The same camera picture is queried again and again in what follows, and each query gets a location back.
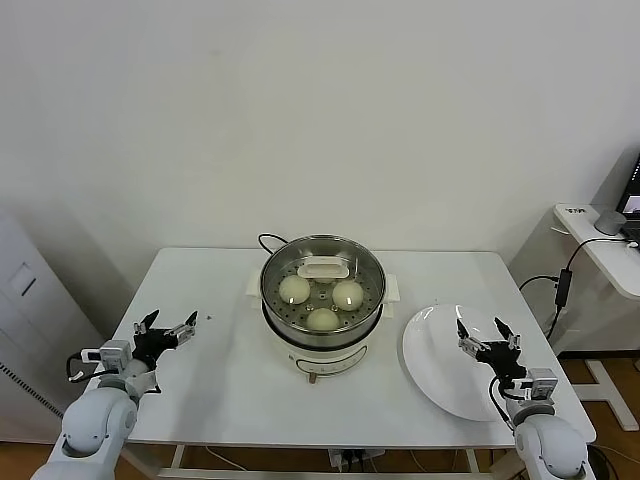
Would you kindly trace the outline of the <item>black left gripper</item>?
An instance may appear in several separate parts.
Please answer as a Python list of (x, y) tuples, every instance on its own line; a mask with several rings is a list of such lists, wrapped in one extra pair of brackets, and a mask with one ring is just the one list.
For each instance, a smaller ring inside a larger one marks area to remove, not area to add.
[(150, 329), (158, 314), (159, 310), (156, 309), (134, 324), (132, 357), (143, 363), (156, 363), (166, 350), (175, 350), (178, 344), (184, 344), (195, 335), (197, 311), (192, 312), (184, 323), (171, 330)]

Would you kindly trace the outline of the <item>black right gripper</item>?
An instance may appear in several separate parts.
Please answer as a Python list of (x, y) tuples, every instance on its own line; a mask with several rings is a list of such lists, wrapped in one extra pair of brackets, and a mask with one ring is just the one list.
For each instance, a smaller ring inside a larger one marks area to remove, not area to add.
[(521, 355), (520, 335), (500, 320), (494, 318), (497, 330), (505, 341), (481, 342), (472, 337), (460, 319), (456, 320), (458, 346), (465, 353), (476, 353), (479, 363), (487, 364), (501, 384), (512, 385), (516, 379), (525, 377), (525, 367), (518, 363)]

